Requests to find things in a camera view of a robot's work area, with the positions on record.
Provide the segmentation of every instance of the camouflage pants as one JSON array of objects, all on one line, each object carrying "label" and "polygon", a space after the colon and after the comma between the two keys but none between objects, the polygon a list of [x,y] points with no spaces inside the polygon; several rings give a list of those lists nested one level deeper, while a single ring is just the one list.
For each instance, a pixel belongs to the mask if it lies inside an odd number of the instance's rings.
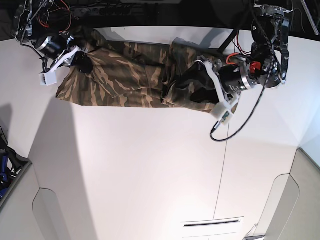
[{"label": "camouflage pants", "polygon": [[172,45],[107,41],[99,32],[84,27],[72,33],[76,44],[88,49],[91,73],[71,67],[58,88],[56,98],[82,106],[139,108],[182,107],[210,112],[213,103],[197,103],[190,96],[196,84],[177,88],[176,77],[183,75],[197,57],[211,55],[173,43]]}]

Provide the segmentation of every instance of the white panel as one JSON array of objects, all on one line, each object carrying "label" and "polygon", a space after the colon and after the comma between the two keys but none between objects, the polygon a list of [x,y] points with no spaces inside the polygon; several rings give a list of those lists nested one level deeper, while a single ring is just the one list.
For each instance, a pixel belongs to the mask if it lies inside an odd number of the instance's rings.
[{"label": "white panel", "polygon": [[1,209],[0,239],[45,240],[32,211],[38,191],[35,169],[31,165]]},{"label": "white panel", "polygon": [[268,201],[266,202],[259,224],[254,232],[254,236],[266,235],[270,223],[276,213],[277,207],[283,196],[290,174],[278,176],[272,185]]},{"label": "white panel", "polygon": [[45,240],[71,240],[57,195],[53,191],[41,188],[32,209]]},{"label": "white panel", "polygon": [[290,176],[283,191],[283,195],[273,216],[271,224],[265,233],[265,240],[278,240],[288,219],[295,210],[300,195],[299,186]]},{"label": "white panel", "polygon": [[182,222],[182,237],[194,238],[236,234],[241,229],[243,221],[243,217],[238,217],[212,221]]},{"label": "white panel", "polygon": [[301,145],[301,148],[312,158],[312,160],[320,166],[320,132],[313,139],[307,143]]},{"label": "white panel", "polygon": [[213,217],[225,144],[212,145],[211,122],[186,109],[71,108],[54,99],[30,159],[71,236],[97,229],[100,239],[176,239],[181,221]]},{"label": "white panel", "polygon": [[299,185],[300,196],[279,240],[319,239],[320,170],[298,150],[290,174]]}]

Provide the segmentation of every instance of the air vent slot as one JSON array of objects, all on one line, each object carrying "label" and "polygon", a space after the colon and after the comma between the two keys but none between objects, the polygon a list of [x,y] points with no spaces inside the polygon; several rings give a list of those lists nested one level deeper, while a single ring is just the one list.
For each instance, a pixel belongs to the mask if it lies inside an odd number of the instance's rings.
[{"label": "air vent slot", "polygon": [[243,217],[237,217],[210,221],[182,222],[182,237],[198,238],[224,234],[236,234],[241,230],[243,221]]}]

